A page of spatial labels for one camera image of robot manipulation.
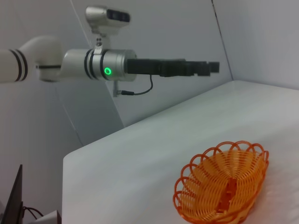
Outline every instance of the cable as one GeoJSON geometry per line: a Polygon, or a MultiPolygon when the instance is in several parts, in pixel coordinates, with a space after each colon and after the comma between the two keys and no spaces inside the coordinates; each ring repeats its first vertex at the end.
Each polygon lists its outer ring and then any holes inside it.
{"type": "Polygon", "coordinates": [[[143,95],[145,93],[148,93],[149,91],[151,91],[154,87],[153,84],[153,80],[152,80],[152,75],[149,76],[149,80],[150,80],[150,88],[144,92],[139,92],[139,93],[134,93],[132,91],[126,91],[126,90],[121,90],[121,95],[126,95],[126,96],[139,96],[139,95],[143,95]]]}
{"type": "Polygon", "coordinates": [[[39,210],[34,209],[34,208],[29,208],[29,207],[26,207],[26,206],[23,206],[23,217],[25,215],[26,210],[28,210],[35,219],[37,219],[37,217],[33,214],[33,212],[31,210],[36,211],[41,217],[43,217],[43,214],[39,210]]]}

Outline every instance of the woven plastic basket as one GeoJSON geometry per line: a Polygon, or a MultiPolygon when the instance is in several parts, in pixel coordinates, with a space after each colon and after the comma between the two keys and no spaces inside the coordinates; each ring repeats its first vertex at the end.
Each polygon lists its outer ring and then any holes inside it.
{"type": "Polygon", "coordinates": [[[175,183],[175,208],[194,224],[243,222],[261,191],[268,158],[260,144],[247,141],[223,142],[194,156],[175,183]]]}

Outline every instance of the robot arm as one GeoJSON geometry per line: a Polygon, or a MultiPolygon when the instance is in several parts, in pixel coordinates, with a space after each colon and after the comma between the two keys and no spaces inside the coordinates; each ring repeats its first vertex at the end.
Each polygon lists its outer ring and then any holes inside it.
{"type": "Polygon", "coordinates": [[[18,82],[32,74],[36,65],[42,81],[62,81],[85,78],[107,81],[134,81],[137,74],[172,76],[210,76],[219,72],[217,62],[187,62],[185,60],[137,59],[133,50],[106,49],[102,38],[117,34],[130,22],[128,12],[107,7],[87,7],[86,20],[98,35],[94,49],[71,49],[64,58],[60,41],[41,36],[20,49],[0,51],[0,82],[18,82]]]}

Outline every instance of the green led light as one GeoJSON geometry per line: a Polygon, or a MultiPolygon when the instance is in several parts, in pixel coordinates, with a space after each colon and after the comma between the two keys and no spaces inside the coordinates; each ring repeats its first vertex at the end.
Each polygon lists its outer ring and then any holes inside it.
{"type": "Polygon", "coordinates": [[[112,73],[112,71],[111,71],[110,68],[105,68],[104,72],[105,72],[105,74],[108,75],[108,76],[110,76],[111,73],[112,73]]]}

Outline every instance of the white table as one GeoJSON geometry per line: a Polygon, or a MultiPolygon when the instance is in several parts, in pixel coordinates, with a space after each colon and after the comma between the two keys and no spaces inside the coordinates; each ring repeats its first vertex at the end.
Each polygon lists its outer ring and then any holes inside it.
{"type": "Polygon", "coordinates": [[[181,168],[209,147],[238,140],[270,152],[264,188],[245,223],[299,223],[299,91],[241,81],[68,154],[62,222],[187,223],[172,204],[181,168]]]}

